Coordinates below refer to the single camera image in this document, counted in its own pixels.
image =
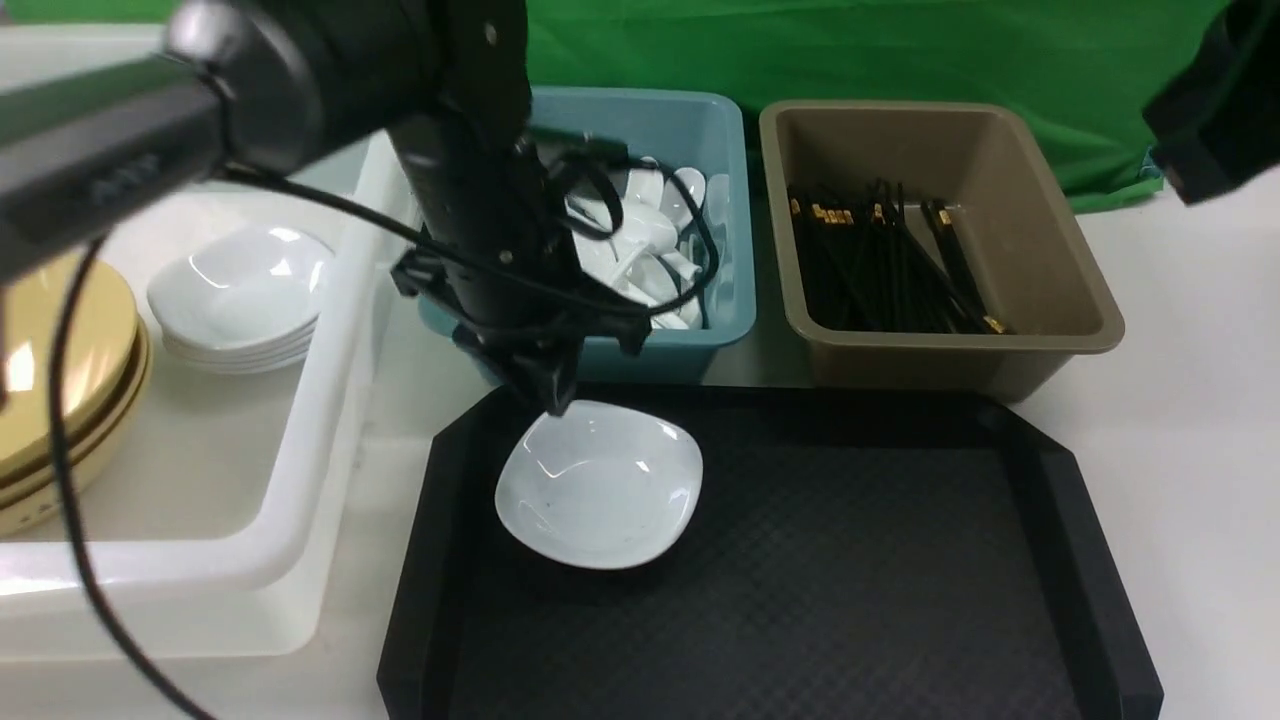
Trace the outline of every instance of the white plastic bin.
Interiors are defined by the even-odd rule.
[[[0,90],[152,50],[156,27],[0,29]],[[385,136],[298,176],[416,223]],[[196,187],[122,225],[104,256],[140,310],[193,228],[294,224],[335,246],[332,292],[301,368],[214,378],[157,347],[120,456],[83,496],[91,553],[125,625],[159,657],[291,652],[315,632],[402,241],[292,199]],[[60,524],[0,543],[0,660],[114,656],[84,607]]]

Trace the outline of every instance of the brown plastic bin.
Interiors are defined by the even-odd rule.
[[[760,115],[787,320],[819,386],[1030,395],[1075,355],[1111,350],[1124,318],[1027,124],[989,105],[787,101]],[[884,178],[941,197],[992,315],[1009,336],[840,332],[805,305],[787,187],[850,191]],[[937,251],[918,209],[913,234]]]

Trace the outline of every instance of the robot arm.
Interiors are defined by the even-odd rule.
[[[436,242],[640,309],[579,268],[529,140],[526,45],[522,0],[186,0],[157,55],[0,96],[0,287],[221,168],[283,177],[385,128]],[[454,340],[552,413],[585,336],[639,352],[648,334],[442,270],[420,291],[462,320]]]

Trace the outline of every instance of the stacked plates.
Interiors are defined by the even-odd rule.
[[[61,258],[9,288],[0,410],[0,536],[58,514],[49,455],[49,360],[67,283],[79,259]],[[120,447],[151,377],[151,340],[133,291],[97,263],[78,305],[63,375],[63,420],[76,489],[102,474]]]
[[[333,251],[305,233],[248,227],[160,270],[147,304],[165,350],[192,368],[276,370],[307,356],[332,260]]]

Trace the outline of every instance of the stacked white bowls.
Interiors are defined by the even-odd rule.
[[[147,302],[165,350],[187,365],[265,373],[306,359],[332,261],[306,233],[247,227],[160,270]]]

